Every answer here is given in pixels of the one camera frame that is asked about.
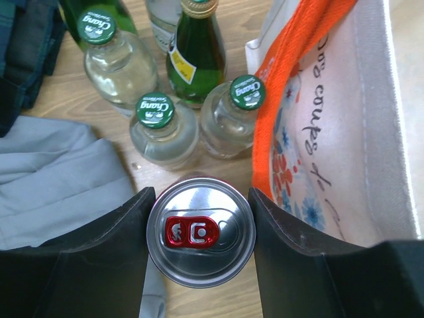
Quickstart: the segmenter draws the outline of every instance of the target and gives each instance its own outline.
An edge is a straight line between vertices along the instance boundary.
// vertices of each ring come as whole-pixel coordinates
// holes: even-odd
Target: bag
[[[254,187],[362,246],[421,236],[384,0],[275,0],[248,72],[266,84]]]

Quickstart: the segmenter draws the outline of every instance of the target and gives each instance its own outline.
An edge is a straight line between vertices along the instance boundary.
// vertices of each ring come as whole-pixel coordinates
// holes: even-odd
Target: red pull tab
[[[210,217],[168,217],[165,223],[167,247],[209,248],[219,238],[218,224]]]

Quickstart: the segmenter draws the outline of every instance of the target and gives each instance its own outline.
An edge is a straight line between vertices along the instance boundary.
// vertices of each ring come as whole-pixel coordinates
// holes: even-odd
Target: can
[[[186,287],[210,288],[242,270],[253,253],[256,227],[240,192],[196,174],[160,194],[146,236],[150,256],[165,276]]]

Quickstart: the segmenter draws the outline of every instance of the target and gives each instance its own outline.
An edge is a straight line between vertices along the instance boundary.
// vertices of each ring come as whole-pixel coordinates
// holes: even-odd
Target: bottle
[[[137,35],[133,19],[121,0],[59,0],[59,12],[62,20],[81,50],[86,49],[86,44],[78,33],[78,21],[82,13],[96,9],[106,10],[112,15],[121,30]]]
[[[166,56],[174,93],[192,108],[225,81],[227,63],[215,10],[218,0],[181,0],[182,15]]]
[[[192,166],[198,159],[199,125],[194,111],[163,93],[144,95],[131,119],[130,135],[138,152],[167,170]]]
[[[265,85],[253,75],[213,89],[200,113],[201,143],[212,156],[232,158],[253,145],[256,116],[265,96]]]
[[[119,30],[103,9],[86,11],[78,32],[88,44],[84,68],[89,80],[120,114],[130,118],[137,101],[160,86],[149,49],[138,36]]]
[[[159,48],[168,52],[171,37],[181,17],[180,0],[145,0],[154,39]]]

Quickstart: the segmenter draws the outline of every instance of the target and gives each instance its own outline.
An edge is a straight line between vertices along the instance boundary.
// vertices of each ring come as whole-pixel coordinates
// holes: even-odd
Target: wooden table
[[[143,0],[125,3],[142,39],[156,58],[160,79],[170,92],[166,79],[165,55],[153,39]],[[244,44],[256,38],[272,0],[221,0],[217,18],[227,49],[227,79],[247,72]],[[154,186],[160,193],[188,170],[167,172],[145,161],[134,149],[129,136],[129,122],[121,117],[92,88],[83,69],[83,54],[66,34],[54,75],[45,77],[34,109],[25,113],[37,117],[68,119],[90,124],[99,138],[111,140],[131,176],[136,191]],[[218,161],[204,155],[193,168],[231,182],[247,195],[251,179],[250,156]],[[262,317],[254,258],[230,282],[216,288],[194,290],[166,279],[167,318]]]

